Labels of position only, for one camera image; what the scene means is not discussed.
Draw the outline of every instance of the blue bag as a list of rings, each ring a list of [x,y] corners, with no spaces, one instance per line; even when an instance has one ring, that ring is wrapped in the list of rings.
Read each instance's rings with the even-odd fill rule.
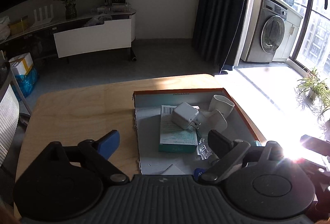
[[[32,93],[35,83],[38,80],[38,73],[35,67],[33,67],[27,75],[16,75],[16,81],[21,89],[23,96],[27,97]],[[22,99],[19,97],[18,92],[16,91],[15,86],[12,85],[13,91],[18,101]]]

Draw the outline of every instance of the gray floor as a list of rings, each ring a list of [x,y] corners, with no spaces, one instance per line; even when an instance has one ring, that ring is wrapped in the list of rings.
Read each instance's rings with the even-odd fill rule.
[[[189,42],[185,39],[135,41],[132,48],[136,62],[127,61],[126,49],[75,55],[69,57],[69,62],[67,58],[47,60],[35,89],[26,99],[33,108],[40,95],[53,91],[157,77],[218,74],[218,68],[203,61]],[[23,138],[24,130],[18,127],[0,169],[0,195],[8,204],[13,203],[12,189]]]
[[[301,146],[307,134],[330,138],[330,111],[323,115],[319,101],[313,103],[297,89],[302,78],[285,63],[256,64],[241,62],[228,75],[215,76],[240,104],[266,140],[277,141],[286,157],[305,158],[322,166],[328,161]]]

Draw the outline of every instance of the plant pot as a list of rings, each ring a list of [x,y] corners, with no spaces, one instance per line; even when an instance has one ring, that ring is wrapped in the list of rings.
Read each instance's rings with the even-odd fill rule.
[[[316,94],[312,89],[309,89],[307,97],[311,102],[313,102],[316,98]]]
[[[75,4],[65,6],[65,19],[71,19],[77,17],[77,10]]]

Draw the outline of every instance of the white cup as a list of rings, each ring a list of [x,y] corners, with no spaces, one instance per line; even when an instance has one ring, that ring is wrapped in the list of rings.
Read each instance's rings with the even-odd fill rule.
[[[201,124],[197,129],[197,133],[201,138],[207,138],[210,130],[217,130],[221,133],[227,128],[227,122],[222,113],[215,109],[214,111],[207,111],[199,109],[197,121]]]
[[[222,113],[223,117],[226,119],[228,115],[232,112],[234,107],[235,104],[232,101],[230,101],[227,97],[223,95],[215,94],[212,97],[209,106],[209,111],[214,111],[215,109],[217,109]]]

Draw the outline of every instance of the wooden table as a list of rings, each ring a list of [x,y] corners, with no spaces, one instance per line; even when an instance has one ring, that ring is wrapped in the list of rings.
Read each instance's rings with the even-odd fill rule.
[[[16,179],[51,141],[72,146],[88,138],[98,140],[112,129],[120,133],[120,146],[109,161],[132,178],[139,173],[133,92],[220,87],[213,76],[199,74],[119,82],[44,94],[37,100],[25,133]],[[264,138],[260,131],[243,114],[262,141]]]

